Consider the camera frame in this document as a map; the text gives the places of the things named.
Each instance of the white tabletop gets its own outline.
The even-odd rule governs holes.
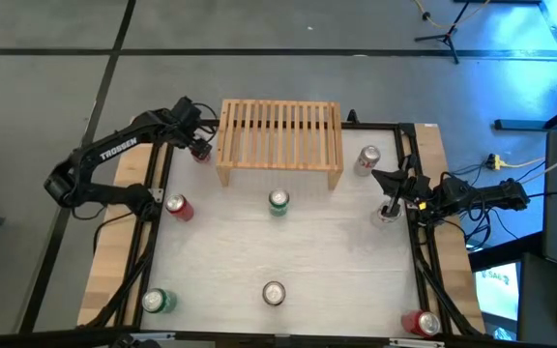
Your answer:
[[[377,146],[376,168],[396,170],[389,130],[344,130],[345,169],[334,191],[325,173],[234,169],[220,185],[214,161],[173,155],[165,196],[184,194],[194,218],[163,212],[149,287],[177,295],[170,313],[144,313],[142,329],[258,334],[408,336],[400,315],[418,308],[405,217],[383,229],[370,213],[384,200],[353,163]],[[290,194],[289,211],[272,217],[268,194]],[[279,306],[263,286],[279,281]]]

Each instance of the yellow cable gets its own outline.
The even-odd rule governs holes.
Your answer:
[[[508,163],[505,163],[503,160],[500,160],[500,166],[508,167],[508,168],[521,168],[521,167],[524,167],[524,166],[526,166],[526,165],[530,165],[530,164],[532,164],[532,163],[536,163],[536,162],[538,162],[538,161],[542,161],[542,160],[544,160],[544,159],[545,159],[545,158],[533,159],[533,160],[527,161],[527,162],[522,163],[522,164],[508,164]]]
[[[431,25],[433,25],[436,28],[440,28],[440,29],[445,29],[445,28],[450,28],[453,25],[455,27],[458,27],[459,24],[463,23],[464,21],[470,19],[473,15],[477,14],[480,10],[484,9],[485,6],[487,6],[489,4],[491,0],[486,0],[482,5],[480,5],[476,10],[474,10],[474,12],[472,12],[471,14],[465,16],[462,20],[460,20],[457,23],[453,23],[453,24],[438,24],[436,22],[433,21],[433,19],[431,19],[431,16],[428,16],[426,19],[429,21],[429,23],[431,23]],[[421,3],[421,0],[414,0],[414,2],[416,3],[416,6],[418,6],[419,11],[421,12],[421,15],[424,15],[426,10],[425,10],[425,6],[423,6],[423,3]]]

